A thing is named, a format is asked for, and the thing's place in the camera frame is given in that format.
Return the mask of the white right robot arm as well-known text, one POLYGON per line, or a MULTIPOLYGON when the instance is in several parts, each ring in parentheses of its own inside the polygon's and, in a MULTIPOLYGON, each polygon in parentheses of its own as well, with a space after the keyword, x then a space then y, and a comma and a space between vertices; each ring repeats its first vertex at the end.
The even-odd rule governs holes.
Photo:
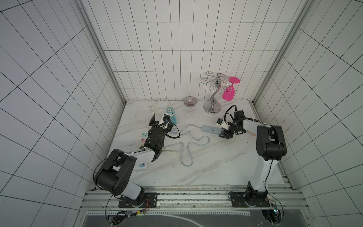
POLYGON ((252 179, 243 193, 229 192, 228 197, 234 208, 268 208, 268 185, 272 172, 287 153, 285 138, 281 126, 263 124, 257 119, 245 117, 244 111, 236 111, 232 122, 224 118, 216 122, 223 130, 221 138, 231 139, 234 135, 251 132, 256 135, 256 151, 259 156, 252 179))

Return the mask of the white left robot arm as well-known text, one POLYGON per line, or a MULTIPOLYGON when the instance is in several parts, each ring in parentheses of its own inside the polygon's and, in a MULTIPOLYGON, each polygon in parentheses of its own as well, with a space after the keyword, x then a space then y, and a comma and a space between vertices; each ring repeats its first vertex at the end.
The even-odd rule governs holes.
POLYGON ((114 196, 125 197, 135 205, 142 205, 144 188, 130 181, 135 166, 156 161, 162 153, 165 137, 174 127, 171 116, 165 113, 160 121, 153 116, 149 122, 151 129, 147 132, 144 145, 138 151, 124 152, 114 149, 103 161, 93 180, 96 186, 114 196))

